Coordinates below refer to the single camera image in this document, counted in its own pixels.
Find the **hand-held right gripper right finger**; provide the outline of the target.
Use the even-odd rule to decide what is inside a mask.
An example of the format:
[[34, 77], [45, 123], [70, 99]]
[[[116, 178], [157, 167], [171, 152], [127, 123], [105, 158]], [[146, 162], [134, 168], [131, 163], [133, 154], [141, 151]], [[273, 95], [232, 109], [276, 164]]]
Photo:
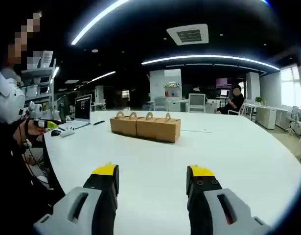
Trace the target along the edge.
[[207, 168], [187, 167], [186, 194], [192, 235], [265, 235], [271, 229]]

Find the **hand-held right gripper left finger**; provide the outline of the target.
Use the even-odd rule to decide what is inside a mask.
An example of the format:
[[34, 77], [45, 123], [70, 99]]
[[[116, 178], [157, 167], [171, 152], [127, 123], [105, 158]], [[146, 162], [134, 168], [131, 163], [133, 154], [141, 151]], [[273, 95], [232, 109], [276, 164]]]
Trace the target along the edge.
[[108, 163], [94, 170], [33, 225], [37, 235], [112, 235], [119, 192], [119, 167]]

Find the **person's left hand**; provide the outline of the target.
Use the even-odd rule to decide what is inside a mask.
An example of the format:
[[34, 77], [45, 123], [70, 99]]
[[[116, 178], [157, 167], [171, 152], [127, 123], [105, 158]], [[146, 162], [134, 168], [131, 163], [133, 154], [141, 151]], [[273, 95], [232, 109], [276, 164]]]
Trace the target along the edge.
[[20, 124], [20, 136], [24, 139], [28, 139], [30, 136], [43, 135], [46, 129], [34, 124], [33, 120], [26, 120]]

